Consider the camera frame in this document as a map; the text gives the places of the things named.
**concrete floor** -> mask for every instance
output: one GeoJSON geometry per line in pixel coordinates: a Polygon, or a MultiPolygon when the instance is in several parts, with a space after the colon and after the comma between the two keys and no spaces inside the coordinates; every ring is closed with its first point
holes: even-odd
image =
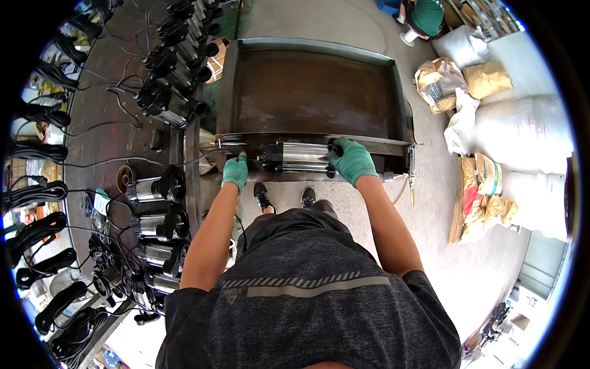
{"type": "MultiPolygon", "coordinates": [[[[443,130],[446,114],[432,115],[412,82],[418,66],[437,58],[429,43],[406,46],[399,38],[407,31],[379,11],[373,0],[250,0],[240,15],[238,38],[284,36],[332,41],[376,51],[398,63],[402,85],[414,111],[417,149],[416,206],[411,207],[405,180],[386,184],[392,199],[403,194],[396,208],[420,250],[426,273],[461,340],[479,329],[493,307],[509,294],[522,266],[530,232],[517,234],[495,226],[477,243],[447,245],[457,182],[457,157],[447,151],[443,130]]],[[[355,240],[376,256],[365,204],[347,183],[267,183],[278,212],[299,207],[307,186],[327,198],[355,240]]],[[[244,225],[261,214],[251,196],[254,184],[242,192],[244,225]]]]}

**green glove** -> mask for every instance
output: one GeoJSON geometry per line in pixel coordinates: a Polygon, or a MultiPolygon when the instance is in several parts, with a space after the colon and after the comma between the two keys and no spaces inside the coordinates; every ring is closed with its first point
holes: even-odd
{"type": "Polygon", "coordinates": [[[238,186],[239,196],[246,184],[246,179],[248,179],[248,165],[246,165],[246,153],[242,151],[238,158],[231,158],[225,162],[221,186],[223,187],[226,182],[235,183],[238,186]]]}
{"type": "Polygon", "coordinates": [[[339,158],[332,152],[328,156],[328,161],[348,183],[352,184],[352,187],[356,188],[355,182],[361,175],[370,174],[379,177],[375,171],[373,159],[363,145],[344,137],[334,141],[334,144],[342,147],[344,155],[339,158]]]}

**gray t-shirt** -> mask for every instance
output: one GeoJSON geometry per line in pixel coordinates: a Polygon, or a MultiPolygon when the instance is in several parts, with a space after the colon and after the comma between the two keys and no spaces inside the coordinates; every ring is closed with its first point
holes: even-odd
{"type": "Polygon", "coordinates": [[[156,368],[454,368],[457,330],[423,272],[384,272],[312,211],[264,223],[211,291],[166,297],[156,368]]]}

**person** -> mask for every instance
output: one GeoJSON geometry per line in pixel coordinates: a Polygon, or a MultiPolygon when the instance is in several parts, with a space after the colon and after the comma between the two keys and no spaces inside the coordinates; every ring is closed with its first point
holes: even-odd
{"type": "Polygon", "coordinates": [[[444,0],[402,0],[399,16],[394,18],[398,23],[408,24],[421,37],[433,37],[438,34],[443,22],[444,0]]]}
{"type": "Polygon", "coordinates": [[[343,155],[329,161],[365,201],[382,268],[313,190],[301,209],[276,214],[256,184],[263,214],[224,272],[248,176],[241,154],[226,162],[180,289],[166,297],[156,368],[458,368],[457,331],[369,152],[346,138],[335,144],[343,155]]]}

